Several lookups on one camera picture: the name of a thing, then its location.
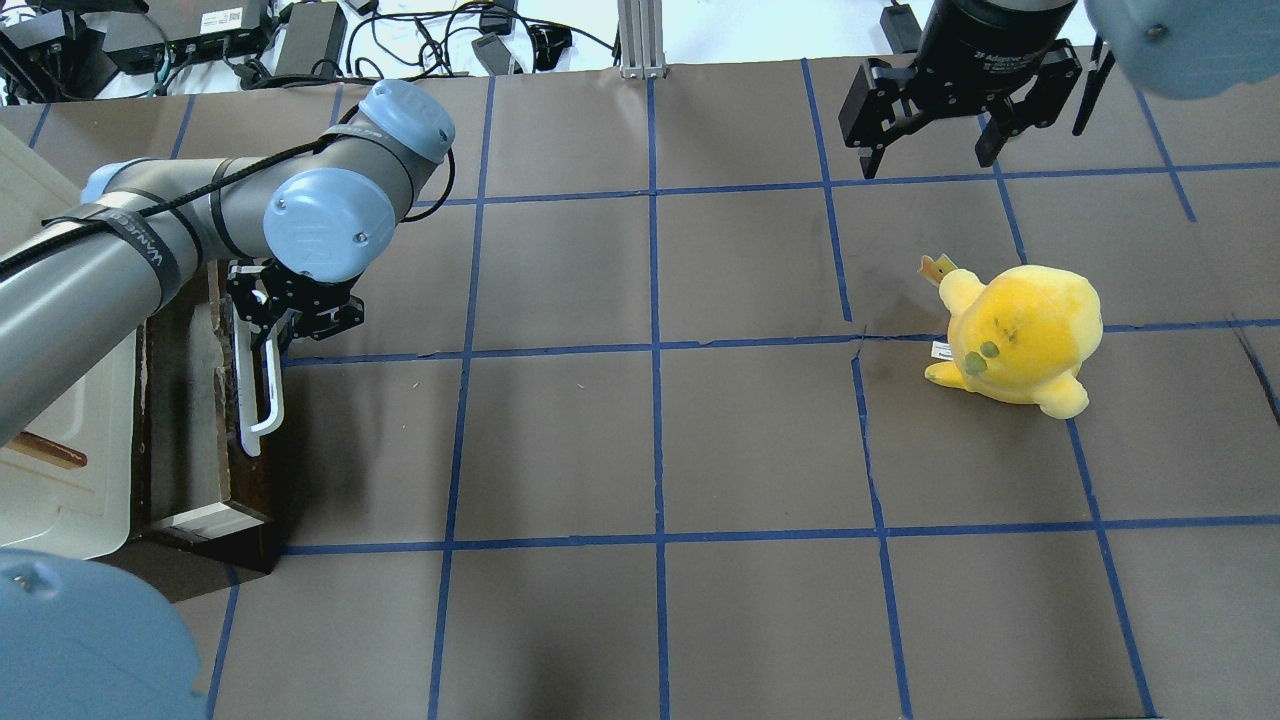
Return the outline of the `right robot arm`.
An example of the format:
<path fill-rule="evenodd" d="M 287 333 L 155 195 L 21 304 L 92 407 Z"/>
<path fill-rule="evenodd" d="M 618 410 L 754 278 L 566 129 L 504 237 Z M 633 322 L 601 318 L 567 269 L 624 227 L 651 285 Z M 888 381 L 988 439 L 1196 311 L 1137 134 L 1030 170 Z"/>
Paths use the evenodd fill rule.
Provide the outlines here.
<path fill-rule="evenodd" d="M 974 151 L 992 167 L 1010 140 L 1053 126 L 1075 87 L 1083 94 L 1071 132 L 1082 135 L 1114 70 L 1175 100 L 1277 74 L 1275 1 L 1088 1 L 1087 60 L 1061 35 L 1074 9 L 1073 1 L 937 1 L 908 65 L 872 56 L 852 78 L 838 127 L 863 176 L 874 178 L 901 137 L 964 117 L 987 119 Z"/>

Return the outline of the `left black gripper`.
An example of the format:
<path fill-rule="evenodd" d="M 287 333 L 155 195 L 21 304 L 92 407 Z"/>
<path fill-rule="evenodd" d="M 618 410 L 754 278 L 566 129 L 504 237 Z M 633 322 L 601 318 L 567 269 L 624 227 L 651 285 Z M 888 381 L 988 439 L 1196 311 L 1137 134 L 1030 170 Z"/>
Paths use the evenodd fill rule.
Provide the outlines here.
<path fill-rule="evenodd" d="M 268 259 L 230 264 L 227 291 L 247 327 L 250 351 L 274 342 L 283 354 L 293 340 L 321 341 L 364 324 L 364 301 L 352 295 L 357 281 L 324 283 Z"/>

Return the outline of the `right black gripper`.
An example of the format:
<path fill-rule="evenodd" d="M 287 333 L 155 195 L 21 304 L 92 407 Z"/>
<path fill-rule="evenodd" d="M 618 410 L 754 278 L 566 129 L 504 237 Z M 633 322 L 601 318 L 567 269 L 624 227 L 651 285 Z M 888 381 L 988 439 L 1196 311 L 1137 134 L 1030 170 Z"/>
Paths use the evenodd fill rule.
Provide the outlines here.
<path fill-rule="evenodd" d="M 905 1 L 881 10 L 896 67 L 878 56 L 855 73 L 838 113 L 844 143 L 861 176 L 876 179 L 887 147 L 932 122 L 986 117 L 975 142 L 979 167 L 1029 128 L 1051 127 L 1082 76 L 1061 31 L 1074 1 L 936 1 L 920 23 Z"/>

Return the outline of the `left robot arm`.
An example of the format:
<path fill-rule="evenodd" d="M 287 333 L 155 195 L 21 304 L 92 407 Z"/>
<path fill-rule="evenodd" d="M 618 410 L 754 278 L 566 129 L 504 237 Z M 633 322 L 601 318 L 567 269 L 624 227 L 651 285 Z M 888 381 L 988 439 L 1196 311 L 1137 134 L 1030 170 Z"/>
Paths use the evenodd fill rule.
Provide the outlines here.
<path fill-rule="evenodd" d="M 3 259 L 3 439 L 215 261 L 261 261 L 237 307 L 274 338 L 356 324 L 355 282 L 385 252 L 454 122 L 425 90 L 380 79 L 353 115 L 266 158 L 140 158 L 99 168 L 76 208 Z M 200 656 L 147 582 L 93 560 L 3 551 L 5 719 L 201 719 Z"/>

